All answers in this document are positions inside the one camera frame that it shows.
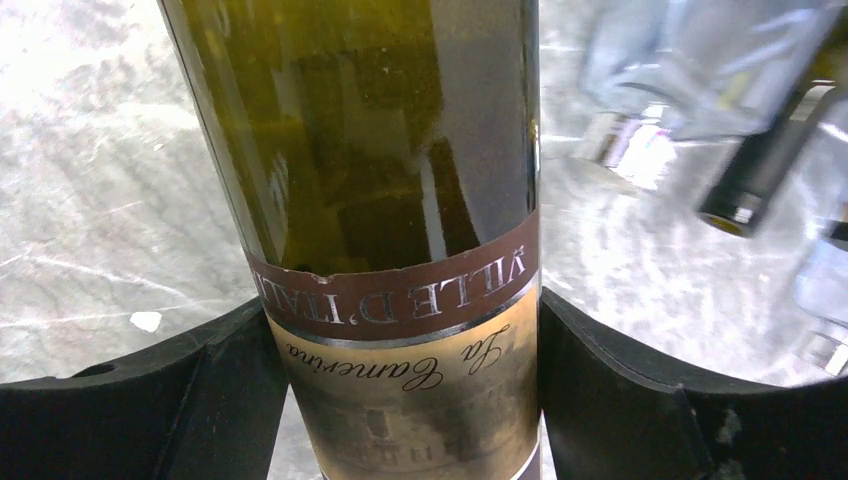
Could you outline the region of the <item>clear glass bottle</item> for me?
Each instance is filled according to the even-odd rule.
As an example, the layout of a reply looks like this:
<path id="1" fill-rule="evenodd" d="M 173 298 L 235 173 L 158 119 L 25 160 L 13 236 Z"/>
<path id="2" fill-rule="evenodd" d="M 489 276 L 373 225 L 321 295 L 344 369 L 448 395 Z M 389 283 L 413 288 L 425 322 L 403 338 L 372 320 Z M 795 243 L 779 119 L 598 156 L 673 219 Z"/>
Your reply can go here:
<path id="1" fill-rule="evenodd" d="M 632 183 L 666 155 L 650 141 L 764 131 L 837 24 L 840 1 L 609 1 L 585 50 L 580 89 L 599 105 L 576 157 Z"/>

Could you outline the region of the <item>clear acrylic bottle holder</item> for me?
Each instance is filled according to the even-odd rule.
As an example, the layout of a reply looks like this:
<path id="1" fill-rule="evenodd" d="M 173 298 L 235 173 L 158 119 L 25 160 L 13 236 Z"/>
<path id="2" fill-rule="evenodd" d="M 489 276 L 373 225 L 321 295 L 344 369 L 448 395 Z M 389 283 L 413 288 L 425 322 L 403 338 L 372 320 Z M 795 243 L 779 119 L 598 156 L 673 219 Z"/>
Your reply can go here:
<path id="1" fill-rule="evenodd" d="M 832 376 L 847 371 L 847 207 L 832 217 L 794 282 L 799 309 L 816 320 L 798 354 Z"/>

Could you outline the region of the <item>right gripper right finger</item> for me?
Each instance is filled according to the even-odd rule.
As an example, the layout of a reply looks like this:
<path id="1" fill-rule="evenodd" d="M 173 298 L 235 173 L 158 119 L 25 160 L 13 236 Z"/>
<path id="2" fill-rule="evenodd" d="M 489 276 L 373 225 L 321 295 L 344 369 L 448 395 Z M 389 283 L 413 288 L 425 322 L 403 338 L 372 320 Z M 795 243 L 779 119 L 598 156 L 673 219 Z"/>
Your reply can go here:
<path id="1" fill-rule="evenodd" d="M 560 479 L 843 479 L 847 382 L 689 364 L 541 294 L 539 398 Z"/>

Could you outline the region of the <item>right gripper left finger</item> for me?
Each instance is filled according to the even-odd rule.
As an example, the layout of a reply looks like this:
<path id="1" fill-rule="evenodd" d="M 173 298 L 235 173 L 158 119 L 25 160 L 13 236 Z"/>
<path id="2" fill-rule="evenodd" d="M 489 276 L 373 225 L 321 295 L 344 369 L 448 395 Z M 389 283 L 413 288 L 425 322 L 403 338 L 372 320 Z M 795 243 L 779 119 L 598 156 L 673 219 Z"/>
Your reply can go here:
<path id="1" fill-rule="evenodd" d="M 1 387 L 5 479 L 264 479 L 288 382 L 258 300 L 64 379 Z"/>

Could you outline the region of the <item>dark wine bottle brown label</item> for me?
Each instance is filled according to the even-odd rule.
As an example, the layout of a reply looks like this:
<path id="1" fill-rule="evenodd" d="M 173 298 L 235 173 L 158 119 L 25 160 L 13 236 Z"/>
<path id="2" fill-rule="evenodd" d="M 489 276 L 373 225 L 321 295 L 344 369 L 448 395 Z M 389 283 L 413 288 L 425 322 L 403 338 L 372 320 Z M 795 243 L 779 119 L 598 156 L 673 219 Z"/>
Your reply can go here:
<path id="1" fill-rule="evenodd" d="M 537 479 L 534 1 L 163 1 L 327 479 Z"/>

